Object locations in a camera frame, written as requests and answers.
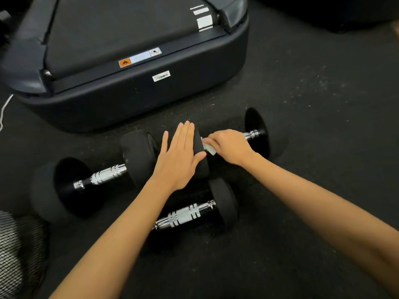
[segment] right hand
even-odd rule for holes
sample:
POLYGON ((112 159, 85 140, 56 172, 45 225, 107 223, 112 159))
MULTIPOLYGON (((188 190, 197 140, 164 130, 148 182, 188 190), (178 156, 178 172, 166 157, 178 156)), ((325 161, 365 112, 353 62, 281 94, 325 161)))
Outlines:
POLYGON ((202 139, 202 142, 214 147, 227 162, 238 166, 242 166, 247 155, 253 153, 245 136, 236 130, 216 131, 202 139))

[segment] sticker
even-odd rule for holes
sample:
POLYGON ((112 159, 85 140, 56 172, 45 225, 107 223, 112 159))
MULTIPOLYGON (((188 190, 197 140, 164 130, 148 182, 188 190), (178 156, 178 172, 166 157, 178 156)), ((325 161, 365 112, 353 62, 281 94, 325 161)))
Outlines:
POLYGON ((212 16, 206 15, 202 18, 198 18, 197 23, 198 23, 198 29, 211 26, 213 24, 212 16))
POLYGON ((130 58, 123 59, 119 61, 119 66, 121 68, 132 65, 134 63, 140 62, 142 60, 149 59, 150 57, 160 55, 162 51, 157 47, 151 50, 147 50, 143 53, 139 53, 138 55, 133 55, 130 58))
POLYGON ((120 60, 120 61, 119 61, 119 66, 120 66, 121 68, 123 68, 123 67, 125 67, 125 66, 129 66, 129 65, 132 65, 132 61, 130 60, 130 58, 123 59, 123 60, 120 60))
POLYGON ((207 12, 207 11, 209 11, 209 8, 205 7, 205 8, 201 8, 201 9, 198 9, 198 10, 194 10, 193 14, 199 15, 200 13, 204 13, 204 12, 207 12))
POLYGON ((154 76, 152 77, 152 79, 154 80, 154 82, 157 82, 157 81, 162 80, 162 79, 164 79, 164 78, 168 78, 169 76, 170 76, 170 72, 169 72, 169 70, 168 70, 168 71, 165 71, 165 72, 160 73, 160 74, 158 74, 158 75, 154 75, 154 76))
POLYGON ((200 29, 200 32, 201 32, 201 31, 204 31, 204 30, 207 30, 207 29, 210 29, 210 28, 212 28, 212 27, 213 27, 213 25, 212 25, 212 26, 209 26, 209 27, 207 27, 207 28, 200 29))
POLYGON ((202 7, 203 6, 203 4, 202 5, 198 5, 198 6, 196 6, 196 7, 193 7, 193 8, 190 8, 190 10, 193 10, 193 9, 196 9, 196 8, 200 8, 200 7, 202 7))

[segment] treadmill belt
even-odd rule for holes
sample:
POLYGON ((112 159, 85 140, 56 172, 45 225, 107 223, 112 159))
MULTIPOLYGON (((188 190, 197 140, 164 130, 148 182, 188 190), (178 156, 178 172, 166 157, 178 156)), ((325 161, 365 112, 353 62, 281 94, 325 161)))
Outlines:
POLYGON ((55 78, 72 75, 198 32, 209 14, 216 21, 204 0, 59 0, 45 65, 55 78), (209 11, 193 14, 202 4, 209 11))

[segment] white cord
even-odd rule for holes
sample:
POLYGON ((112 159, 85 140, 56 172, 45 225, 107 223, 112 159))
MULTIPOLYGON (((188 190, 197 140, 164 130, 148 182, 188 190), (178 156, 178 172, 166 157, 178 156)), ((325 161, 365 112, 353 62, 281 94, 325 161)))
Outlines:
POLYGON ((14 95, 10 95, 10 97, 6 100, 6 102, 4 103, 3 107, 1 108, 1 113, 0 113, 0 132, 3 130, 3 117, 4 117, 4 110, 6 109, 8 103, 10 102, 10 100, 12 99, 14 95))

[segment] forearm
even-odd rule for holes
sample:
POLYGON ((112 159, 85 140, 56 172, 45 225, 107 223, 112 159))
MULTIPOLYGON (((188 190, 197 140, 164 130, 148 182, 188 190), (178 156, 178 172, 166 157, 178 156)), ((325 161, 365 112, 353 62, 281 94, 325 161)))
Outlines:
POLYGON ((73 268, 51 298, 118 298, 170 194, 168 185, 150 179, 126 211, 73 268))
POLYGON ((326 241, 399 295, 399 232, 349 201, 265 160, 249 155, 243 167, 326 241))

